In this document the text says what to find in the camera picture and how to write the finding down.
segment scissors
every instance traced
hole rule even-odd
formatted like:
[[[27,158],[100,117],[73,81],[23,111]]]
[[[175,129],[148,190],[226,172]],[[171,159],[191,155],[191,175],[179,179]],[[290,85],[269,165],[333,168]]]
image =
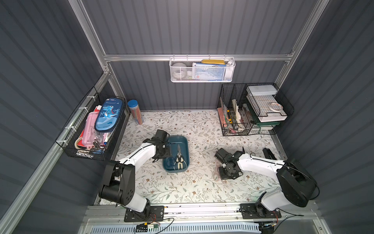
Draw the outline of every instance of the scissors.
[[[185,162],[184,162],[184,157],[182,156],[182,153],[181,153],[181,147],[179,146],[179,144],[178,144],[178,153],[177,153],[177,158],[175,159],[175,163],[174,163],[174,165],[175,165],[176,163],[178,163],[178,164],[177,164],[177,166],[178,166],[178,170],[179,170],[179,169],[183,169],[183,163],[185,163]]]

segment blue plastic tray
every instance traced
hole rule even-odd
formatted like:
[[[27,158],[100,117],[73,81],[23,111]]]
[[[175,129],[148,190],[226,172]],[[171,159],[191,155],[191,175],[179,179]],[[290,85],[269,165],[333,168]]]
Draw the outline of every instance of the blue plastic tray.
[[[170,154],[171,157],[164,158],[162,160],[162,166],[164,167],[165,171],[169,173],[178,173],[184,172],[187,170],[188,166],[190,165],[190,154],[188,153],[188,140],[184,136],[170,136],[166,139],[166,142],[170,144]],[[178,170],[178,163],[175,163],[175,159],[177,158],[178,153],[178,144],[181,148],[181,153],[184,158],[183,169]]]

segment green folder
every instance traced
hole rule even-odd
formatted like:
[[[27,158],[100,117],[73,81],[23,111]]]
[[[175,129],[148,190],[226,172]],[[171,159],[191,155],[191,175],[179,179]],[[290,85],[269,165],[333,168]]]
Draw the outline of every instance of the green folder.
[[[252,108],[252,105],[251,104],[243,104],[243,107],[244,109],[248,110],[250,113],[251,113],[251,117],[253,119],[253,122],[251,121],[251,124],[255,124],[259,127],[270,127],[270,126],[276,126],[276,125],[279,125],[280,122],[279,121],[273,121],[273,122],[261,122],[259,119],[258,119],[258,116],[255,112],[255,110]]]

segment white mesh basket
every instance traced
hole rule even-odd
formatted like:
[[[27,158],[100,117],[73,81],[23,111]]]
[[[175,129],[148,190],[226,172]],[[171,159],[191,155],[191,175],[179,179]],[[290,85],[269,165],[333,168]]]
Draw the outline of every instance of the white mesh basket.
[[[171,57],[169,61],[170,79],[172,82],[231,82],[235,69],[235,60],[233,57],[211,58],[225,61],[225,66],[214,65],[212,67],[199,67],[203,59],[209,57],[191,58],[188,57]]]

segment yellow object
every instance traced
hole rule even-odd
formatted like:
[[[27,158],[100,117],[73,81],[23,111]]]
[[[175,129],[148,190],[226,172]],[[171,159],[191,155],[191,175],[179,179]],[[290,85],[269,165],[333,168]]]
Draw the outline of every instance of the yellow object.
[[[225,61],[219,59],[203,59],[201,60],[201,63],[225,65]]]
[[[228,115],[230,116],[230,117],[229,117],[229,123],[230,123],[230,124],[232,124],[232,123],[233,123],[233,121],[231,120],[231,114],[230,114],[230,110],[227,110],[227,114],[228,114]]]

